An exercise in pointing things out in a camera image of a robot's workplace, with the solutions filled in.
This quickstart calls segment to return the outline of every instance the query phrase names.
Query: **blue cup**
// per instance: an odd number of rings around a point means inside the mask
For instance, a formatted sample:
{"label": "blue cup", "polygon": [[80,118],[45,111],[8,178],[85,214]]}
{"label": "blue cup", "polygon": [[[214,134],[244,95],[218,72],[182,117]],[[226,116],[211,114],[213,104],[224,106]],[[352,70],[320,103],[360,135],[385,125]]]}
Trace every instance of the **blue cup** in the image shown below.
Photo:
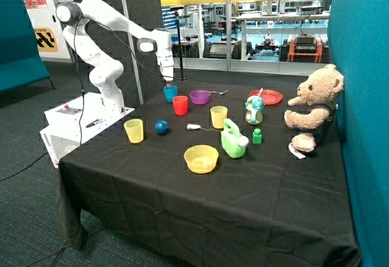
{"label": "blue cup", "polygon": [[165,86],[164,87],[166,102],[172,103],[173,98],[177,96],[177,86]]}

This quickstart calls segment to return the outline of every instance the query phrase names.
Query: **green watering can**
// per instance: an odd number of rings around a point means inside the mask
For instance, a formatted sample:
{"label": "green watering can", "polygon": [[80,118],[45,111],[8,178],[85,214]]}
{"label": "green watering can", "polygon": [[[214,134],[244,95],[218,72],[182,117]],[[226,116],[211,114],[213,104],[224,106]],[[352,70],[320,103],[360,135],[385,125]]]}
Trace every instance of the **green watering can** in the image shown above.
{"label": "green watering can", "polygon": [[221,145],[227,154],[237,159],[244,155],[249,139],[240,133],[239,127],[231,121],[224,119],[224,130],[221,132]]}

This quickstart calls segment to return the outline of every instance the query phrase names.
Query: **sippy cup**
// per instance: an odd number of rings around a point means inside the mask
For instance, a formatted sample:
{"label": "sippy cup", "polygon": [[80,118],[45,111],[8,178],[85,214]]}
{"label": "sippy cup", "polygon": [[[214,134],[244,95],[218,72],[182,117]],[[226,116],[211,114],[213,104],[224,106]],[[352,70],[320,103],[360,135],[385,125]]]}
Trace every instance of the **sippy cup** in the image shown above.
{"label": "sippy cup", "polygon": [[246,121],[250,124],[259,124],[262,122],[262,109],[265,106],[261,97],[253,95],[246,102]]}

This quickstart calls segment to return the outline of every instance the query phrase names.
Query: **red plate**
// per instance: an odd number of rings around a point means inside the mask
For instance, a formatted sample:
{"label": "red plate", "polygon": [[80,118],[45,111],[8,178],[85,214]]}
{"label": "red plate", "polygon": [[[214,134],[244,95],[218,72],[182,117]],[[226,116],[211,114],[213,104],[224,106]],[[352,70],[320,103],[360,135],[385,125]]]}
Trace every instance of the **red plate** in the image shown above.
{"label": "red plate", "polygon": [[[256,91],[252,91],[249,94],[249,97],[252,95],[258,95],[260,93],[260,90],[257,89]],[[282,94],[277,91],[272,91],[271,89],[264,89],[261,93],[261,98],[265,105],[274,105],[277,103],[280,103],[282,101]]]}

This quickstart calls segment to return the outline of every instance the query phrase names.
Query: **glass window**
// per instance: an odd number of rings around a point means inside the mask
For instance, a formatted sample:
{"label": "glass window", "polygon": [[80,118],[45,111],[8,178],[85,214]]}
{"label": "glass window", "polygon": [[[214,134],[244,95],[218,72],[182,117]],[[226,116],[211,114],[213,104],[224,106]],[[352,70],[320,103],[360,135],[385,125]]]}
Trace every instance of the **glass window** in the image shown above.
{"label": "glass window", "polygon": [[[331,0],[161,3],[177,66],[305,74],[330,62],[326,33]],[[183,8],[171,11],[175,5]]]}

